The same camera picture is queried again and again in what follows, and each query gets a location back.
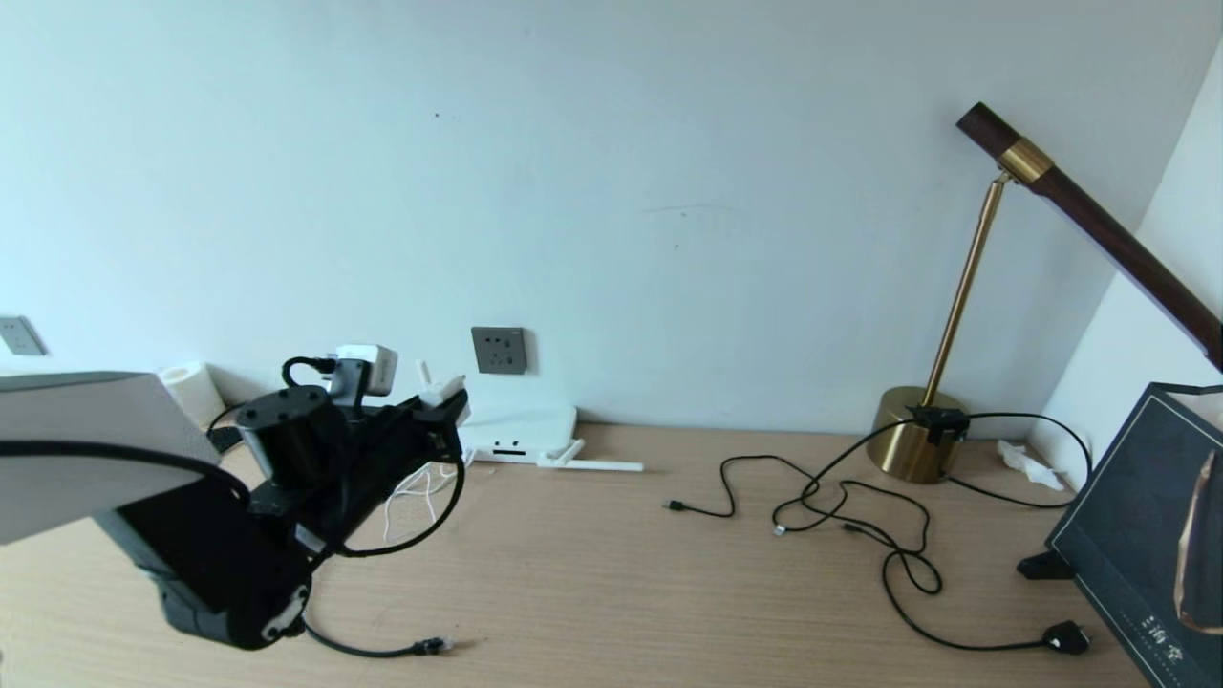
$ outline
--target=power outlet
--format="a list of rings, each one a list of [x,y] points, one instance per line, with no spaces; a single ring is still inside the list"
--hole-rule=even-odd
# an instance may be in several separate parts
[[[4,339],[9,351],[18,357],[46,356],[46,349],[43,349],[38,336],[34,335],[34,328],[21,315],[0,318],[0,339]]]
[[[473,326],[479,373],[522,375],[527,371],[527,347],[521,326]]]

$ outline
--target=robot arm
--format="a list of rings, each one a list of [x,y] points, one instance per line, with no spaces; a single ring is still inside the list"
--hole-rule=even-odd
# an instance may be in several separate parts
[[[331,392],[290,387],[238,411],[238,430],[267,478],[248,502],[229,484],[202,478],[94,514],[154,582],[170,626],[247,650],[300,634],[313,572],[347,552],[345,540],[395,485],[429,462],[461,470],[456,424],[466,391],[460,386],[435,406],[417,397],[362,408],[375,367],[339,359]],[[353,406],[341,409],[335,391]],[[0,463],[20,445],[0,436]]]

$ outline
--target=wooden lamp arm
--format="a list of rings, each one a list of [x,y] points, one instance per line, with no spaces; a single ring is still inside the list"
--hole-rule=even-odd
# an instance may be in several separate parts
[[[1016,181],[1049,199],[1082,227],[1121,271],[1197,341],[1211,364],[1223,373],[1223,321],[1121,222],[983,103],[974,105],[956,126]]]

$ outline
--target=black clip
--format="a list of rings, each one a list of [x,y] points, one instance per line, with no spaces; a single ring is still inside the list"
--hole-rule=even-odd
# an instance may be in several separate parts
[[[943,434],[950,433],[951,441],[964,440],[969,433],[969,415],[960,409],[942,409],[938,407],[906,407],[914,415],[914,422],[926,429],[926,441],[938,447],[943,444]]]

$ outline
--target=gray cover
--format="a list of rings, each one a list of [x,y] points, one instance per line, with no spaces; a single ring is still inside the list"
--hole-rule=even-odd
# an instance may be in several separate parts
[[[220,463],[152,374],[0,378],[0,440],[106,442]],[[97,458],[0,458],[0,545],[198,478]]]

